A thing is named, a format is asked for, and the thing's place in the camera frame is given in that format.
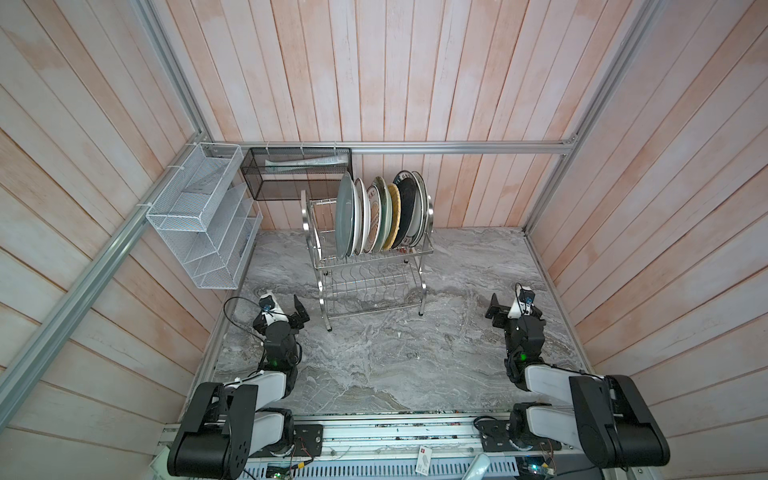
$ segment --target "label tag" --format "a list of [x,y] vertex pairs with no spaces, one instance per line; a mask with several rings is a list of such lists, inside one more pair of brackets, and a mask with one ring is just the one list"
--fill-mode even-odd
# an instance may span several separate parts
[[429,464],[432,463],[432,449],[419,447],[419,457],[416,459],[416,473],[429,475]]

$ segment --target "black mesh basket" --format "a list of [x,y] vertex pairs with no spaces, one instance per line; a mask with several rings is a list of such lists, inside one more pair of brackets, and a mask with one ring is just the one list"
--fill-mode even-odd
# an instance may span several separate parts
[[[333,164],[296,165],[297,161],[331,157],[337,157]],[[301,190],[306,190],[311,200],[336,198],[344,172],[353,175],[352,151],[349,148],[254,147],[246,152],[240,170],[254,200],[300,200]]]

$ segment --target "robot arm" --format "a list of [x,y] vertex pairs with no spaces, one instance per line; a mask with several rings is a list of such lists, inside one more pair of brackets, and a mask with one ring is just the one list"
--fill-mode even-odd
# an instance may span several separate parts
[[598,467],[666,465],[667,440],[627,376],[587,376],[546,365],[525,368],[532,392],[555,397],[573,411],[530,406],[528,431],[582,450]]
[[195,390],[168,455],[171,475],[239,478],[250,455],[266,449],[290,454],[294,443],[290,410],[264,408],[287,396],[302,359],[296,334],[310,320],[293,296],[296,313],[286,315],[267,292],[253,328],[265,336],[258,372],[230,383],[206,382]]
[[260,372],[231,384],[200,384],[170,448],[168,473],[238,478],[249,455],[265,447],[276,454],[288,449],[293,445],[290,410],[262,409],[285,391],[282,372]]
[[627,376],[596,376],[550,366],[541,358],[544,325],[535,295],[515,286],[512,306],[496,294],[485,314],[504,329],[509,379],[520,389],[559,400],[565,408],[519,403],[509,419],[509,437],[518,447],[554,439],[584,451],[600,468],[659,466],[670,460],[667,440],[634,382]]

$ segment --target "yellow plate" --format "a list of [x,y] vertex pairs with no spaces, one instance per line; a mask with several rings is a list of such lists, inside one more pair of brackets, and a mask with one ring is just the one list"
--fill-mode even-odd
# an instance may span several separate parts
[[392,244],[395,243],[397,229],[400,226],[400,190],[397,189],[395,184],[387,185],[386,189],[389,190],[389,195],[392,197],[392,226],[389,229],[389,236],[386,238],[382,250],[392,248]]

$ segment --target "black plate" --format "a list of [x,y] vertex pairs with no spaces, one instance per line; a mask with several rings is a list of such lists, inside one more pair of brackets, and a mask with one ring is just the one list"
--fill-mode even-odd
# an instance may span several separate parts
[[392,248],[397,248],[408,233],[413,217],[413,204],[416,202],[416,195],[419,194],[419,185],[416,184],[416,180],[413,180],[411,172],[408,171],[397,174],[393,183],[400,190],[400,229],[397,230],[395,243],[392,244]]

